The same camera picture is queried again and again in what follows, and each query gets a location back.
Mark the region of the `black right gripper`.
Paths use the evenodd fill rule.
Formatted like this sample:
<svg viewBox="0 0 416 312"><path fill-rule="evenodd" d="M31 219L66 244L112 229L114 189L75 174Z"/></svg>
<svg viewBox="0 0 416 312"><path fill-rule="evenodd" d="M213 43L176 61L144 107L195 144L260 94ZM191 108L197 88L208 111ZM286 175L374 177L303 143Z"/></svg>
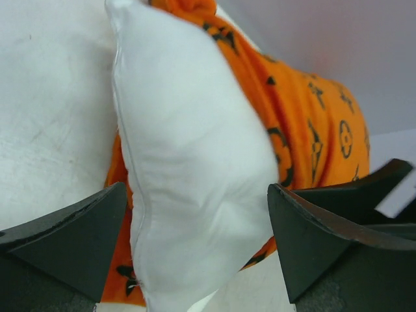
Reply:
<svg viewBox="0 0 416 312"><path fill-rule="evenodd" d="M415 173L408 161L391 159L375 172L351 182L320 188L295 190L304 200L357 224L414 224L415 188L400 195L404 203L394 200L388 208L398 209L395 216L386 216L376 208L387 201L388 195Z"/></svg>

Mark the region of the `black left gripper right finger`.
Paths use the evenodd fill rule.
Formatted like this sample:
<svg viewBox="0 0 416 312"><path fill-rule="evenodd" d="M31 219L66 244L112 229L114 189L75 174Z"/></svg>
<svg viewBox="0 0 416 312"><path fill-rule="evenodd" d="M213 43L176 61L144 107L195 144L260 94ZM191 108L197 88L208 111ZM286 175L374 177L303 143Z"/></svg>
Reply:
<svg viewBox="0 0 416 312"><path fill-rule="evenodd" d="M415 310L415 224L353 222L278 185L267 199L297 311Z"/></svg>

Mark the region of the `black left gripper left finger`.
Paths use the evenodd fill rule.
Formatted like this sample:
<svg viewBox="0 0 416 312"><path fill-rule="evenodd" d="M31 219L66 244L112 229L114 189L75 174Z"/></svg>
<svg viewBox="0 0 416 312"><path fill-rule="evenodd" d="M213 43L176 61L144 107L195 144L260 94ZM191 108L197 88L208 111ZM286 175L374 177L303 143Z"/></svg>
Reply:
<svg viewBox="0 0 416 312"><path fill-rule="evenodd" d="M2 311L93 311L127 205L123 183L1 230Z"/></svg>

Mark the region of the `white pillow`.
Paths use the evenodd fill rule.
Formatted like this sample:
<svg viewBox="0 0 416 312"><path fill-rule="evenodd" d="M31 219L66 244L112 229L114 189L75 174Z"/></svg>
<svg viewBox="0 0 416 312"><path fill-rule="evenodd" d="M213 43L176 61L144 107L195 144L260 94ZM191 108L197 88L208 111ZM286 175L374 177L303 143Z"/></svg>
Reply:
<svg viewBox="0 0 416 312"><path fill-rule="evenodd" d="M148 311L187 311L271 238L276 158L211 36L141 1L105 6L134 271Z"/></svg>

